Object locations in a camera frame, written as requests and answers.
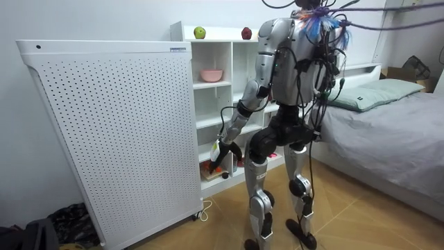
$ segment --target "humanoid robot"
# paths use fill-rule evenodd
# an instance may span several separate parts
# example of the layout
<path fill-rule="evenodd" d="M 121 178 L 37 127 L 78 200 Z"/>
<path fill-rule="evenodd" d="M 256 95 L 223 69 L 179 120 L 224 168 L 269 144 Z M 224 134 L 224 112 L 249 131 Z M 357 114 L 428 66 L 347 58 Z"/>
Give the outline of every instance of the humanoid robot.
<path fill-rule="evenodd" d="M 311 10 L 319 6 L 321 0 L 301 0 L 296 4 L 303 10 Z M 302 176 L 302 167 L 307 156 L 306 145 L 319 134 L 319 119 L 322 118 L 311 116 L 308 119 L 311 122 L 307 122 L 300 111 L 310 101 L 318 100 L 318 107 L 326 101 L 326 93 L 334 87 L 334 77 L 339 74 L 336 62 L 341 50 L 335 47 L 336 32 L 321 33 L 317 40 L 310 40 L 303 31 L 299 14 L 293 11 L 290 18 L 274 19 L 260 28 L 256 77 L 248 82 L 229 127 L 220 135 L 211 152 L 210 169 L 219 166 L 229 151 L 241 158 L 234 139 L 254 112 L 263 109 L 271 97 L 277 101 L 280 106 L 277 115 L 267 128 L 254 134 L 246 143 L 245 177 L 250 222 L 256 237 L 245 242 L 246 249 L 270 249 L 274 198 L 264 190 L 264 181 L 267 156 L 277 146 L 284 147 L 289 189 L 298 216 L 298 221 L 287 220 L 287 228 L 307 248 L 315 249 L 317 245 L 310 229 L 310 219 L 314 216 L 313 190 L 310 180 Z"/>

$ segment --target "green apple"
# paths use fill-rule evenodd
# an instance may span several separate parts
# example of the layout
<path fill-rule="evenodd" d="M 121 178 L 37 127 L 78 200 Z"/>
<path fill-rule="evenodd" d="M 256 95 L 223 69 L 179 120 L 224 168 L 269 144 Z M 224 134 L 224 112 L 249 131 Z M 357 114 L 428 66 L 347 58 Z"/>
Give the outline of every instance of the green apple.
<path fill-rule="evenodd" d="M 196 27 L 195 29 L 194 29 L 194 37 L 196 38 L 196 39 L 203 39 L 203 38 L 205 38 L 205 35 L 207 34 L 207 32 L 205 31 L 205 29 L 204 28 L 202 28 L 202 27 Z"/>

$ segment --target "white bookshelf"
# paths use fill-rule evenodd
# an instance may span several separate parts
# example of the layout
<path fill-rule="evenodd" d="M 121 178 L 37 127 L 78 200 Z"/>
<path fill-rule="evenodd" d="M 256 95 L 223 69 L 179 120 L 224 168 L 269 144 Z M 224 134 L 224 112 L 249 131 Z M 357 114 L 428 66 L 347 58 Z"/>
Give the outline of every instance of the white bookshelf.
<path fill-rule="evenodd" d="M 194 38 L 195 27 L 178 22 L 171 25 L 170 32 L 171 41 L 191 42 L 198 157 L 199 162 L 203 163 L 210 159 L 212 145 L 221 129 L 221 109 L 226 106 L 235 106 L 242 98 L 247 82 L 255 77 L 257 40 L 242 40 L 242 28 L 205 26 L 203 28 L 207 31 L 207 35 L 205 39 L 199 40 Z M 252 31 L 254 38 L 257 29 L 252 28 Z M 206 83 L 200 78 L 202 69 L 222 69 L 222 79 L 217 83 Z M 277 110 L 278 105 L 270 103 L 265 110 L 252 114 L 235 142 L 244 150 L 247 139 L 268 126 L 271 115 L 274 115 Z M 224 110 L 225 125 L 228 125 L 232 112 L 233 109 Z M 275 153 L 276 157 L 268 159 L 268 170 L 284 164 L 283 149 L 279 147 Z M 221 164 L 222 168 L 230 174 L 228 179 L 220 176 L 207 181 L 201 177 L 200 186 L 203 198 L 245 181 L 244 168 L 239 167 L 234 172 L 233 160 L 232 153 L 229 153 Z"/>

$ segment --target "green pillow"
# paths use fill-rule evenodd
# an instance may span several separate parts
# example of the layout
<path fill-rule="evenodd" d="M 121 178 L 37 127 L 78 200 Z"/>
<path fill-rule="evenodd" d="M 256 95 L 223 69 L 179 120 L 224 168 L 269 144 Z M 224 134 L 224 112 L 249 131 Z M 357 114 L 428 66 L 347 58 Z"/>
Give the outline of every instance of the green pillow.
<path fill-rule="evenodd" d="M 339 90 L 334 89 L 329 95 L 328 100 L 331 106 L 364 112 L 379 105 L 397 101 L 423 88 L 423 86 L 416 83 L 396 79 L 384 79 L 366 83 L 359 87 L 342 89 L 341 94 L 336 100 L 334 99 Z"/>

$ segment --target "robot leg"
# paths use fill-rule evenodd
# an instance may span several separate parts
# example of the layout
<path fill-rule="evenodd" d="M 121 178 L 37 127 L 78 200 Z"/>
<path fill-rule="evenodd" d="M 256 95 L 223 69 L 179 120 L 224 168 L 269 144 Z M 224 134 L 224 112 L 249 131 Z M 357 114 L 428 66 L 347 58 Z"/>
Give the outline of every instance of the robot leg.
<path fill-rule="evenodd" d="M 271 210 L 274 198 L 270 192 L 264 190 L 267 160 L 256 163 L 250 158 L 250 140 L 246 144 L 245 153 L 245 179 L 250 198 L 250 222 L 255 234 L 254 240 L 245 241 L 246 250 L 270 250 L 273 231 L 271 225 L 273 216 Z"/>
<path fill-rule="evenodd" d="M 302 168 L 307 157 L 307 148 L 301 144 L 291 144 L 284 148 L 285 166 L 289 176 L 291 200 L 298 216 L 298 221 L 288 219 L 287 228 L 307 246 L 314 250 L 317 247 L 315 237 L 311 234 L 310 220 L 313 213 L 313 199 L 311 197 L 311 183 L 302 176 Z"/>

